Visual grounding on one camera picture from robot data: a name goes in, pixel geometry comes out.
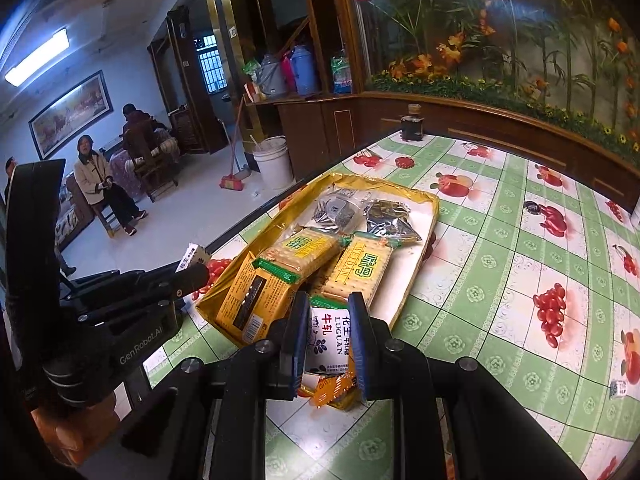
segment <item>black pants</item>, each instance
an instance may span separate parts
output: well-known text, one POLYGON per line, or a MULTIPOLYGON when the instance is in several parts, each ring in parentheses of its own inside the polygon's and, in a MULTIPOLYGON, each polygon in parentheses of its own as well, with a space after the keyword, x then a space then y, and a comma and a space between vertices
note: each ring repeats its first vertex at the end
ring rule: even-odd
POLYGON ((105 189, 103 193, 106 203, 111 206, 113 214, 123 227, 140 211, 133 199, 118 184, 112 184, 111 188, 105 189))

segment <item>framed painting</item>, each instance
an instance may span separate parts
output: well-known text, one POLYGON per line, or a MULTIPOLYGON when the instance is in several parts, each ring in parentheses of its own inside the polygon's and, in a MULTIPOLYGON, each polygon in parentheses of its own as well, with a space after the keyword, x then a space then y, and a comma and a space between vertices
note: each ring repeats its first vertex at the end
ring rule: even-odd
POLYGON ((113 112, 102 70, 79 82, 43 108, 31 121, 40 160, 49 158, 76 135, 113 112))

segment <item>beige jacket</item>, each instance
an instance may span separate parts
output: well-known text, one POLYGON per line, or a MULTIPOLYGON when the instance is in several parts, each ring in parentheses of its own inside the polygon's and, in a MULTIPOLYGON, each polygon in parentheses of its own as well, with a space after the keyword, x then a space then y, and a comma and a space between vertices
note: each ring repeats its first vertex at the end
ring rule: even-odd
POLYGON ((104 198, 104 193, 98 189, 98 184, 104 182, 108 176, 113 179, 109 163, 100 153, 98 156, 94 155, 88 164, 78 160, 74 164, 74 174, 89 205, 97 204, 104 198))

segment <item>window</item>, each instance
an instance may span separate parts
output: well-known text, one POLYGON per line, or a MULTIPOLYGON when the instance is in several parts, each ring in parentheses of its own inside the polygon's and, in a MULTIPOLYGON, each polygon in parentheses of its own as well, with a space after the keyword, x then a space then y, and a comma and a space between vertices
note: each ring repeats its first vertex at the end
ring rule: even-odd
POLYGON ((196 52, 200 61, 200 68, 204 76, 204 83, 210 94, 226 88, 225 75, 222 72, 222 60, 216 44, 215 36, 195 38, 196 52))

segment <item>metal screw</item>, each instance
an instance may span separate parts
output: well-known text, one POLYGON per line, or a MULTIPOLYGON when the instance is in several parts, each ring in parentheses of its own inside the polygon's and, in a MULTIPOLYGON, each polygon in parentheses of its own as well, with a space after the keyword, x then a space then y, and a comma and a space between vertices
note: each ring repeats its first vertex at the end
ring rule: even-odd
POLYGON ((182 370, 186 374, 190 374, 191 372, 200 370, 201 366, 202 361, 197 357, 187 357, 180 363, 180 370, 182 370))
POLYGON ((404 348, 404 341, 400 341, 399 339, 388 339, 385 342, 385 348, 387 350, 391 350, 392 352, 399 352, 404 348))
POLYGON ((269 341, 268 339, 262 339, 255 344, 255 351, 260 354, 267 354, 269 352, 273 352, 275 345, 273 341, 269 341))
POLYGON ((478 368, 478 361, 472 357, 461 357, 458 360, 458 366, 467 372, 472 372, 478 368))

